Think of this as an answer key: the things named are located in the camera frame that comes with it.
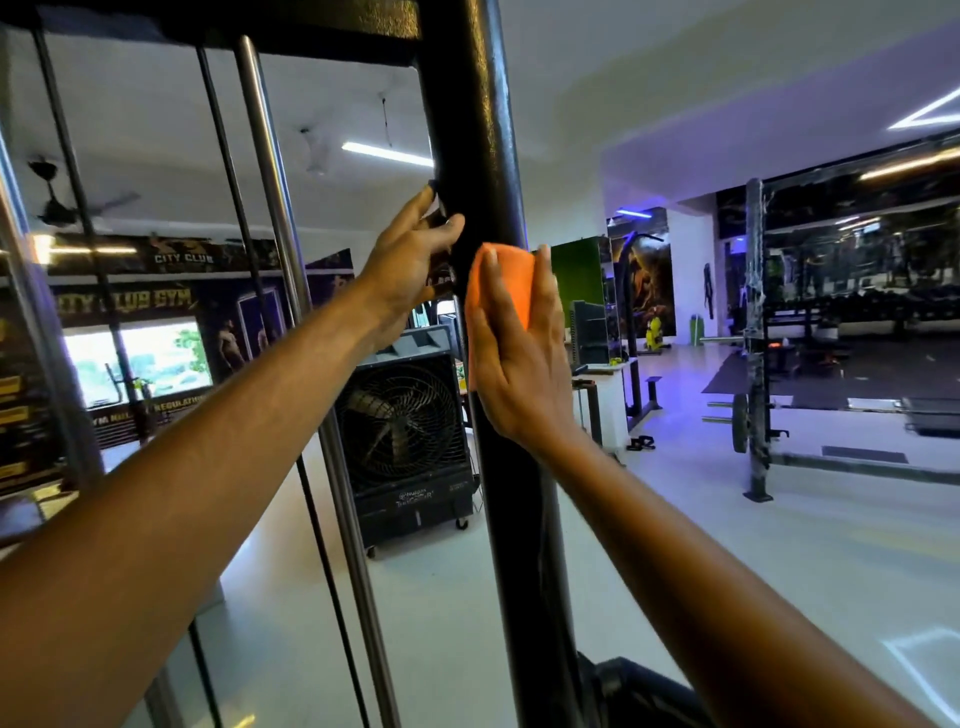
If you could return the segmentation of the person's left hand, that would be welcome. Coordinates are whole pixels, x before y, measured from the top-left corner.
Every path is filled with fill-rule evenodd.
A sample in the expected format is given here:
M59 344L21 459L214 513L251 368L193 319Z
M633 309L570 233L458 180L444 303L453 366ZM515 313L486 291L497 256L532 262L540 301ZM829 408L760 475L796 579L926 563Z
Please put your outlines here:
M437 182L432 179L378 235L357 279L361 312L369 320L366 346L371 354L392 344L412 310L437 295L438 284L430 277L450 256L424 254L424 217L437 203Z

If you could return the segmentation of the person's right hand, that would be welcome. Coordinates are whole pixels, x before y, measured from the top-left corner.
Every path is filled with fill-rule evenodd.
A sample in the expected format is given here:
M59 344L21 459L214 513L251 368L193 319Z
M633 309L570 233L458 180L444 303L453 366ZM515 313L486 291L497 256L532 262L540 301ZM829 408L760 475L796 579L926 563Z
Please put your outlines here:
M468 381L486 418L544 463L589 443L572 414L570 362L565 315L550 249L525 252L532 261L523 320L508 285L501 254L520 259L520 249L484 244L474 260L467 305Z

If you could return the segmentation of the orange cleaning cloth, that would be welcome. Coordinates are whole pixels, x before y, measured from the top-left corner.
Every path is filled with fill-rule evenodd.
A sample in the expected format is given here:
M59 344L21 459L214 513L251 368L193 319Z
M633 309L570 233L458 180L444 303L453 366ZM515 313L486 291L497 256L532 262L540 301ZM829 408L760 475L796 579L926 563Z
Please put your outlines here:
M534 253L509 245L489 242L481 244L469 269L462 308L465 340L465 386L468 393L476 391L473 372L473 315L474 310L481 307L485 296L481 271L484 257L490 251L496 253L503 283L523 329L526 330L529 326L531 293L536 267Z

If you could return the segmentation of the black gym machine frame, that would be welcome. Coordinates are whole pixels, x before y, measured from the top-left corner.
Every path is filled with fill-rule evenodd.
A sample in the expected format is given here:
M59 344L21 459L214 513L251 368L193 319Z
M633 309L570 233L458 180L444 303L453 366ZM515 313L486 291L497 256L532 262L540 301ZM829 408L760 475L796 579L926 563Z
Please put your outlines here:
M83 215L76 168L44 30L138 42L227 45L301 58L415 67L438 196L464 213L453 249L464 301L483 242L525 249L497 0L3 0L0 22L30 30L61 151ZM714 728L698 697L626 660L576 651L557 487L528 453L496 433L476 394L470 412L514 704L523 728Z

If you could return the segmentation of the person's left forearm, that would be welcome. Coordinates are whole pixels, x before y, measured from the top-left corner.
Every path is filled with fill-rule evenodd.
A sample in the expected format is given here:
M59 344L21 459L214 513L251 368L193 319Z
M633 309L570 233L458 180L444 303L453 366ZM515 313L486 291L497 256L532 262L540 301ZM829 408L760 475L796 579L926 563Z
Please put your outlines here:
M411 302L370 278L0 559L0 728L119 728L362 358Z

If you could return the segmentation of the person's right forearm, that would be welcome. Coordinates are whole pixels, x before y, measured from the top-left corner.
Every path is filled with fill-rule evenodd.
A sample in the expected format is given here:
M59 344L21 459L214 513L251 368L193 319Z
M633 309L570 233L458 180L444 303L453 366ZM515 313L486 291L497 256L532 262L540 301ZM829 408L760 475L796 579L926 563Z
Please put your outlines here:
M537 458L720 728L936 728L579 428Z

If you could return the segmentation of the white tube light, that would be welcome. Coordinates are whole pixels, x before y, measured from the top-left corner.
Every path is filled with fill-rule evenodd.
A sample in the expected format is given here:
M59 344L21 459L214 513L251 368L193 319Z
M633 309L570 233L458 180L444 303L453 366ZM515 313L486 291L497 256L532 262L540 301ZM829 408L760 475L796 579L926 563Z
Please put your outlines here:
M397 164L407 164L417 167L434 168L434 160L426 155L416 154L406 151L398 151L389 147L378 147L355 141L346 141L342 143L342 151L356 154L372 159L389 161Z

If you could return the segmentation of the chrome guide rod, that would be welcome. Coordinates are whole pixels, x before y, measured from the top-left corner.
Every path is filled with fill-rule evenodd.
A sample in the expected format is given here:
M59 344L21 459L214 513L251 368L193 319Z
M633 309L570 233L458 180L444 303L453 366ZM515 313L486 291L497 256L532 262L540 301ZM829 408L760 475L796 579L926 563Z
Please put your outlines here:
M30 346L42 371L54 423L64 447L68 480L78 491L88 491L104 477L101 452L72 368L56 300L42 264L34 259L26 209L1 126L0 249L4 252Z
M291 291L292 319L294 324L298 325L310 311L311 299L266 81L258 50L247 34L239 35L235 43L234 55L270 221L278 245L283 278ZM326 467L380 726L381 728L402 728L374 591L367 568L366 549L357 519L354 492L333 408L329 409L319 425L318 443Z

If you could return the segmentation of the black monitor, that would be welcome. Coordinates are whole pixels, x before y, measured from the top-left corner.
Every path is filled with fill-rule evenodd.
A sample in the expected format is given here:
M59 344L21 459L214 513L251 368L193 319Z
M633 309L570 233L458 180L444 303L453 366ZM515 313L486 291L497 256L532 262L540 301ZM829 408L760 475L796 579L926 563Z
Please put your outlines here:
M570 305L570 323L573 366L609 365L611 353L605 306L575 299Z

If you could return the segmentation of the black air cooler fan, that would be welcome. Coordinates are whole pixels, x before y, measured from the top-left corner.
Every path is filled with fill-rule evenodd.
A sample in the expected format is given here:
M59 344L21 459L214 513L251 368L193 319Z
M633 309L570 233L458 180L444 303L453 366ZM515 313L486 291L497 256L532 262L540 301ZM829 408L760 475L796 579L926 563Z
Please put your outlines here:
M338 396L336 419L368 559L425 529L470 525L479 476L456 345L441 324L404 330L364 358Z

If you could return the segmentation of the white counter desk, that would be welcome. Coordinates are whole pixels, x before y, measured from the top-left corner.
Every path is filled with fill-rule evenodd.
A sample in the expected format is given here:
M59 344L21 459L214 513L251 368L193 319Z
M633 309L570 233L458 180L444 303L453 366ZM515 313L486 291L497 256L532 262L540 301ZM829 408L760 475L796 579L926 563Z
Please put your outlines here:
M577 424L608 455L625 452L643 417L638 358L574 368L573 383Z

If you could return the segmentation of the bright window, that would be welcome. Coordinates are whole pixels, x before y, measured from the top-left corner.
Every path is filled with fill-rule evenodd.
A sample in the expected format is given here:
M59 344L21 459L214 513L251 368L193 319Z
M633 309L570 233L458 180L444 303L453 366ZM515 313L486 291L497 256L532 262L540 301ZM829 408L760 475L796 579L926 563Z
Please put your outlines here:
M195 318L123 323L121 339L134 383L145 383L152 397L213 385ZM128 401L113 335L107 326L66 329L64 341L88 410Z

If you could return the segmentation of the black squat rack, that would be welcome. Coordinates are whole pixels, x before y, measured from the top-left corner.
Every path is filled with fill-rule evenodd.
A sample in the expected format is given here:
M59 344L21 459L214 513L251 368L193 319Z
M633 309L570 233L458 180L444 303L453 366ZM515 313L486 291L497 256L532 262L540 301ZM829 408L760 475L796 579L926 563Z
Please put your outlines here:
M733 387L749 399L750 485L744 496L772 500L771 466L960 486L960 417L907 411L898 402L852 399L834 412L893 414L910 434L948 441L946 466L910 465L876 447L826 445L822 454L786 451L786 429L771 426L775 410L803 409L789 396L767 392L765 356L775 336L764 308L861 289L912 289L960 285L960 128L860 154L790 175L754 178L740 205L721 198L722 214L736 213L746 235L741 331L707 337L735 344L746 361L746 382ZM731 427L727 417L704 417Z

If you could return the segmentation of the dark ceiling fan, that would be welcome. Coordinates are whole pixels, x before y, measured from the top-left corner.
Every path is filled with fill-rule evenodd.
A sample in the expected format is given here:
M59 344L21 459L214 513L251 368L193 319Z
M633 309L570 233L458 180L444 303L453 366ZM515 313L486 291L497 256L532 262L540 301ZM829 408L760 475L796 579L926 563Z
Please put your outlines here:
M42 155L37 155L28 160L30 170L38 176L45 184L49 199L45 203L39 220L44 225L54 228L67 228L81 222L80 208L75 205L69 207L57 196L54 188L54 180L59 173L59 167L54 162L46 159ZM116 210L126 205L139 201L142 195L136 191L128 191L113 199L94 204L90 207L89 215L91 217L101 217L104 213Z

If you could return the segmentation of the black floor mat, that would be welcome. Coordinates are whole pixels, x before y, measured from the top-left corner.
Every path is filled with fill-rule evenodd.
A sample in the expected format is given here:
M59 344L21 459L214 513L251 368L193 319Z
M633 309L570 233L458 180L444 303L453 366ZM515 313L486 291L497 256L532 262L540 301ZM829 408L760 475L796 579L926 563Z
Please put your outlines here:
M765 355L770 398L802 409L840 410L851 400L960 417L960 334L774 339Z

